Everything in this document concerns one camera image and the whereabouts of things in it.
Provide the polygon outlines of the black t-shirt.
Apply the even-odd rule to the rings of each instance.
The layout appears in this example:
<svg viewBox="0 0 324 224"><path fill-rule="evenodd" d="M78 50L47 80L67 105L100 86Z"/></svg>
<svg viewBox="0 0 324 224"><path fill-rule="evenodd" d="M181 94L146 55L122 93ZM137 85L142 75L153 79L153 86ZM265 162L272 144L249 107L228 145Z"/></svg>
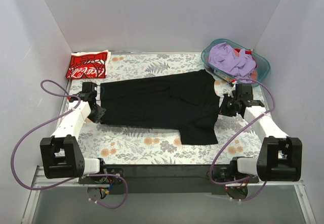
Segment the black t-shirt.
<svg viewBox="0 0 324 224"><path fill-rule="evenodd" d="M101 84L107 125L178 130L184 145L215 145L220 97L199 71Z"/></svg>

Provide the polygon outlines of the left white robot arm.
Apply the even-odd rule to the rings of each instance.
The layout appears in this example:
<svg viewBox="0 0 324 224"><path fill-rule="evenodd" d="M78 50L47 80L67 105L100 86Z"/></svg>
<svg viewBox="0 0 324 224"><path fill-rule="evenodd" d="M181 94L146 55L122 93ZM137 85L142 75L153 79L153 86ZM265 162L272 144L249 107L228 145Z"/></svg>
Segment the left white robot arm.
<svg viewBox="0 0 324 224"><path fill-rule="evenodd" d="M107 180L103 159L85 158L78 144L78 137L86 119L100 123L105 109L97 104L97 84L84 82L82 90L69 97L69 110L63 116L51 137L40 142L40 152L45 176L52 178L83 177L90 175L94 182Z"/></svg>

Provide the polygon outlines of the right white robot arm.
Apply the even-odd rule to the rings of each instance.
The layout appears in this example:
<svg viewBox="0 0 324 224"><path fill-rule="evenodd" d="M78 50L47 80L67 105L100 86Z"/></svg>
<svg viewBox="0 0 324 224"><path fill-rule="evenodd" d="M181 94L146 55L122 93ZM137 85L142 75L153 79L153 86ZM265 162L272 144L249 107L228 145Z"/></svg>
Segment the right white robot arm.
<svg viewBox="0 0 324 224"><path fill-rule="evenodd" d="M247 175L262 181L297 182L302 171L302 142L281 130L266 112L264 104L255 100L250 84L236 84L225 94L220 113L240 115L253 128L262 145L257 157L236 157L230 162L229 176L234 182Z"/></svg>

